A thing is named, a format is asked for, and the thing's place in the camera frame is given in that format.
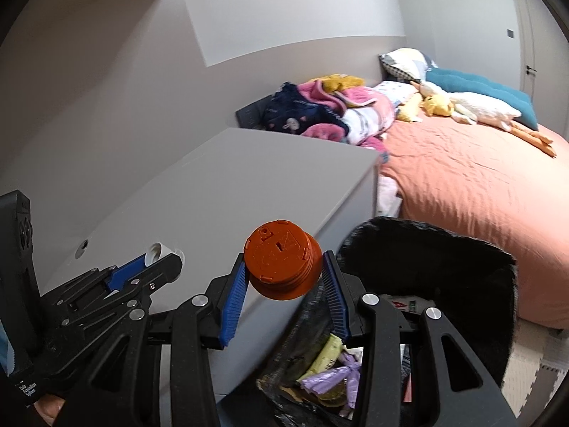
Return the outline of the left hand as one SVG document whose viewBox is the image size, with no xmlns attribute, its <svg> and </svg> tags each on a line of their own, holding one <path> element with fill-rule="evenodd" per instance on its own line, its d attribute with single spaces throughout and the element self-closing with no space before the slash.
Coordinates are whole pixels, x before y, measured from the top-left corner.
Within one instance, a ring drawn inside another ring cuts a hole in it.
<svg viewBox="0 0 569 427">
<path fill-rule="evenodd" d="M 43 421 L 52 426 L 59 414 L 65 400 L 55 395 L 45 395 L 34 403 L 34 407 Z"/>
</svg>

